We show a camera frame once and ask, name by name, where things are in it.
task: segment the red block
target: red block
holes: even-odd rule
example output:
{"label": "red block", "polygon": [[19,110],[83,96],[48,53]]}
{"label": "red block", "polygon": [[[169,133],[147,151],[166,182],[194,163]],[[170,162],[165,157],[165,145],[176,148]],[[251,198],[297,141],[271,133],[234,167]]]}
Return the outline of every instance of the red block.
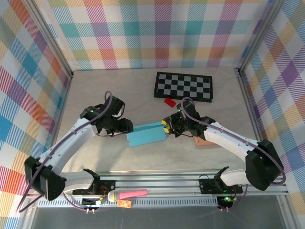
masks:
{"label": "red block", "polygon": [[166,100],[164,102],[171,107],[174,107],[176,105],[176,102],[170,98],[166,98]]}

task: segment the small orange tag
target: small orange tag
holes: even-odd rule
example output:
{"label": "small orange tag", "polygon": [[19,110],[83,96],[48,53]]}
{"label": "small orange tag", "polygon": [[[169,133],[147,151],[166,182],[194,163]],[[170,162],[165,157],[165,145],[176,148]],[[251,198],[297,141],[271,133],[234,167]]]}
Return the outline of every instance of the small orange tag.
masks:
{"label": "small orange tag", "polygon": [[132,201],[131,200],[120,199],[118,201],[118,207],[121,207],[121,208],[131,208],[132,207]]}

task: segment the yellow tag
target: yellow tag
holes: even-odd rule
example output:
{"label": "yellow tag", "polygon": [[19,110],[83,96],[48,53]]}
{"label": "yellow tag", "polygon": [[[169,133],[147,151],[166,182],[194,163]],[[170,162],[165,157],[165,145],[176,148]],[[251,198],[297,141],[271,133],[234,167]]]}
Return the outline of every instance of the yellow tag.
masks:
{"label": "yellow tag", "polygon": [[121,208],[131,208],[132,207],[132,201],[131,200],[120,199],[118,201],[118,207],[121,207]]}
{"label": "yellow tag", "polygon": [[164,131],[168,134],[168,133],[170,132],[170,129],[171,129],[171,128],[170,128],[169,126],[167,126],[167,127],[164,127],[163,129],[164,129]]}

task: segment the table surface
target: table surface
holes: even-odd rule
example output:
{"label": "table surface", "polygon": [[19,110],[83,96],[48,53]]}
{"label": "table surface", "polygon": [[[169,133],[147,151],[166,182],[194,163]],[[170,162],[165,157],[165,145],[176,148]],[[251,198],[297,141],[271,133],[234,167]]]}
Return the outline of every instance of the table surface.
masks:
{"label": "table surface", "polygon": [[[255,139],[251,121],[233,68],[172,68],[77,71],[71,83],[59,135],[61,138],[74,125],[84,108],[104,102],[104,93],[126,103],[125,118],[134,126],[159,122],[175,113],[154,98],[157,71],[209,75],[213,77],[212,103],[195,102],[201,116],[208,116],[224,127]],[[244,168],[241,159],[228,150],[215,146],[196,146],[194,138],[167,136],[165,141],[129,147],[126,135],[98,137],[87,141],[69,160],[64,172],[84,168],[93,171],[131,170],[230,170]]]}

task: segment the microphone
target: microphone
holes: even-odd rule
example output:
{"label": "microphone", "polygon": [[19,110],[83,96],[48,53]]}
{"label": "microphone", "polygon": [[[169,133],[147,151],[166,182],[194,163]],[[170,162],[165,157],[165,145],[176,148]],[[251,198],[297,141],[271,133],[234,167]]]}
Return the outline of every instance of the microphone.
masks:
{"label": "microphone", "polygon": [[142,196],[146,195],[147,190],[142,189],[142,190],[132,190],[132,191],[117,191],[117,190],[112,190],[108,193],[108,200],[110,202],[116,202],[119,199],[125,199],[129,197],[137,197],[137,196]]}

